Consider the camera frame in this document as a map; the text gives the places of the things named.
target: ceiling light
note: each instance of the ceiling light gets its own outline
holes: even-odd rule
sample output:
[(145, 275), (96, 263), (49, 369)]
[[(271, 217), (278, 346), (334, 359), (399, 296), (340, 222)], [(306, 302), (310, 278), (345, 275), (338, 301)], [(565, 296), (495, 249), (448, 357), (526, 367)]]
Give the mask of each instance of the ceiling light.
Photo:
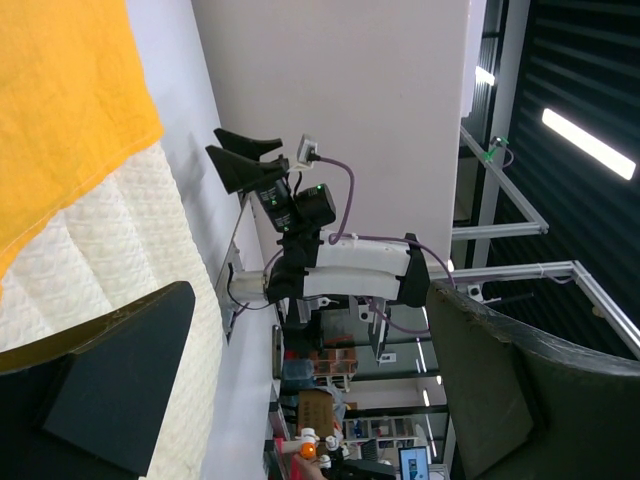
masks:
[(427, 318), (427, 309), (425, 307), (422, 307), (422, 313), (424, 314), (424, 321), (427, 324), (427, 330), (429, 330), (431, 327), (429, 327), (429, 318)]
[(420, 339), (419, 338), (416, 338), (416, 340), (418, 341), (418, 351), (420, 352), (420, 362), (422, 363), (422, 370), (426, 373), (427, 364), (424, 361), (424, 353), (422, 352), (422, 345), (420, 345)]
[(425, 415), (425, 417), (427, 417), (427, 430), (429, 430), (429, 440), (431, 440), (431, 450), (433, 450), (433, 456), (437, 457), (438, 452), (436, 451), (436, 442), (433, 439), (433, 431), (431, 430), (431, 422), (429, 421), (429, 415)]
[(487, 72), (484, 68), (476, 67), (476, 80), (478, 82), (488, 83), (493, 87), (496, 83), (496, 77)]
[(548, 108), (542, 112), (542, 123), (559, 133), (580, 150), (588, 153), (604, 166), (610, 168), (622, 178), (631, 180), (636, 164), (618, 153), (609, 145), (601, 142), (593, 135), (585, 132), (566, 118), (561, 117)]

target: yellow towel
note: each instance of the yellow towel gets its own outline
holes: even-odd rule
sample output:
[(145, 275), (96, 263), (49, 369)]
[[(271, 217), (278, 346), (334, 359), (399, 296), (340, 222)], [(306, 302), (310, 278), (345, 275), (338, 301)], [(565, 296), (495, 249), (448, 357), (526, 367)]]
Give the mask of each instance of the yellow towel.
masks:
[(58, 210), (162, 126), (124, 0), (0, 0), (0, 19), (2, 278)]

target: metal frame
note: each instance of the metal frame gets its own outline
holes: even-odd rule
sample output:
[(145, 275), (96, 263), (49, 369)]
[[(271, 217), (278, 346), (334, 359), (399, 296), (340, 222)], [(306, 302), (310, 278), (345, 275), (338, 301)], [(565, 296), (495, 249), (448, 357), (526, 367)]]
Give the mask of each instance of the metal frame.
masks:
[(347, 410), (344, 414), (345, 420), (354, 418), (371, 417), (408, 417), (409, 415), (431, 415), (446, 413), (449, 415), (449, 405), (416, 405), (415, 407), (382, 407), (367, 408), (364, 410)]
[[(456, 270), (452, 275), (454, 280), (461, 284), (571, 277), (576, 285), (580, 287), (580, 290), (602, 312), (611, 328), (618, 334), (629, 350), (636, 358), (640, 359), (640, 329), (580, 262), (566, 261), (472, 268)], [(434, 272), (431, 274), (431, 278), (445, 280), (447, 275), (444, 272)]]
[(482, 147), (476, 142), (467, 130), (460, 126), (460, 136), (462, 140), (469, 146), (473, 154), (480, 161), (480, 164), (493, 175), (500, 188), (504, 190), (507, 196), (515, 204), (516, 208), (522, 213), (527, 222), (512, 223), (507, 225), (481, 225), (478, 227), (459, 227), (454, 228), (451, 234), (451, 240), (475, 240), (480, 238), (501, 238), (501, 237), (519, 237), (524, 235), (540, 235), (549, 231), (549, 224), (538, 213), (529, 200), (518, 190), (509, 177), (496, 167), (493, 162), (486, 162), (484, 154), (486, 153)]
[(351, 379), (351, 383), (353, 382), (379, 382), (384, 380), (398, 380), (398, 379), (406, 379), (406, 378), (433, 378), (442, 375), (440, 369), (430, 368), (426, 372), (384, 372), (384, 373), (375, 373), (375, 374), (355, 374)]

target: white quilted mattress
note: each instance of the white quilted mattress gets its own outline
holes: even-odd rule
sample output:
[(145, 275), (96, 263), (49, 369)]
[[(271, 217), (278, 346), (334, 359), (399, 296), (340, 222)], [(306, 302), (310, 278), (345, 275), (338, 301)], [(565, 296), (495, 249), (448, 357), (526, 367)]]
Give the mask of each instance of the white quilted mattress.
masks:
[(191, 283), (196, 306), (150, 479), (199, 478), (222, 348), (217, 299), (160, 144), (129, 158), (60, 211), (2, 279), (1, 351), (100, 316), (175, 280)]

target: laptop screen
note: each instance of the laptop screen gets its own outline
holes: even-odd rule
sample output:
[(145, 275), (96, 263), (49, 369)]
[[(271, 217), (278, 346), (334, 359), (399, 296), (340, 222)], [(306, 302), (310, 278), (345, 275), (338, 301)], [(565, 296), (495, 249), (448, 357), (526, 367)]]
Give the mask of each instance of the laptop screen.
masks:
[(429, 451), (427, 447), (401, 448), (401, 480), (429, 480)]

